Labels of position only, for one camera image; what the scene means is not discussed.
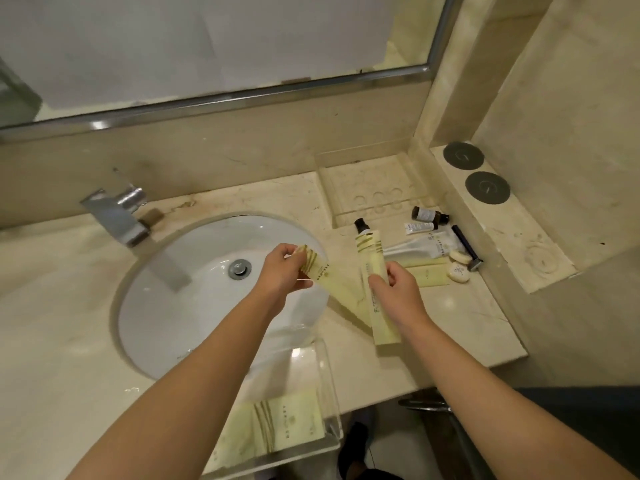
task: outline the sock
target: sock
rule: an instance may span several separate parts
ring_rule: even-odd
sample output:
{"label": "sock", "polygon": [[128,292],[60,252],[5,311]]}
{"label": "sock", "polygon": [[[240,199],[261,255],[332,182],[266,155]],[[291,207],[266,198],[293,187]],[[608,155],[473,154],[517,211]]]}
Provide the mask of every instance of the sock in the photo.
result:
{"label": "sock", "polygon": [[349,430],[344,446],[338,453],[338,472],[342,480],[347,478],[347,470],[354,461],[364,462],[368,437],[369,429],[361,422],[355,422]]}

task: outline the white oval sink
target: white oval sink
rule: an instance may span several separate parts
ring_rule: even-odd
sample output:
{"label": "white oval sink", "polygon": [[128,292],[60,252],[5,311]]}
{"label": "white oval sink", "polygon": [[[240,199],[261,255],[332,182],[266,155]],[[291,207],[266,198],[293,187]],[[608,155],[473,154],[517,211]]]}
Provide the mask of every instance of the white oval sink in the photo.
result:
{"label": "white oval sink", "polygon": [[[162,377],[249,293],[265,256],[281,242],[308,244],[324,254],[306,231],[264,216],[228,217],[181,235],[137,272],[124,293],[117,327],[126,355],[150,377]],[[252,266],[242,280],[228,274],[237,259]],[[300,346],[327,300],[318,286],[292,293],[269,326],[254,364]]]}

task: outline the round black coaster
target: round black coaster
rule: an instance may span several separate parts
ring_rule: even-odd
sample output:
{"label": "round black coaster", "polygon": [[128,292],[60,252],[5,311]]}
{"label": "round black coaster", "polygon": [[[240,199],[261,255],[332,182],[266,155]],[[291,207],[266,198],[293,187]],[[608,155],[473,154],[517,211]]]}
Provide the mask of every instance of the round black coaster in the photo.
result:
{"label": "round black coaster", "polygon": [[444,160],[460,170],[475,170],[482,167],[484,153],[477,146],[454,141],[444,147]]}
{"label": "round black coaster", "polygon": [[506,202],[511,195],[507,181],[500,175],[488,171],[473,172],[467,177],[465,186],[472,197],[492,205]]}

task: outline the tube cap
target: tube cap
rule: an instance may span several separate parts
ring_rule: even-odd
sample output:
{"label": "tube cap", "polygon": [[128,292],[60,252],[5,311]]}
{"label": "tube cap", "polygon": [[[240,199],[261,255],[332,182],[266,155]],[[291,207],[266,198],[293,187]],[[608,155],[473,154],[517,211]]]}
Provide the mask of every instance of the tube cap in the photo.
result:
{"label": "tube cap", "polygon": [[356,229],[358,230],[358,234],[367,229],[371,229],[371,227],[367,226],[366,222],[364,222],[363,218],[359,218],[354,222],[356,225]]}

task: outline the forearm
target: forearm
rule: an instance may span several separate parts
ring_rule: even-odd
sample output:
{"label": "forearm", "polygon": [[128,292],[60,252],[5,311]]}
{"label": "forearm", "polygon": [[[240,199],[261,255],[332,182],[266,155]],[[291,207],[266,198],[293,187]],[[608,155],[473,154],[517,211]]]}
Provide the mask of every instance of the forearm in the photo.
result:
{"label": "forearm", "polygon": [[407,334],[499,480],[632,479],[617,462],[524,398],[430,320]]}
{"label": "forearm", "polygon": [[252,292],[107,430],[69,479],[197,479],[269,325]]}

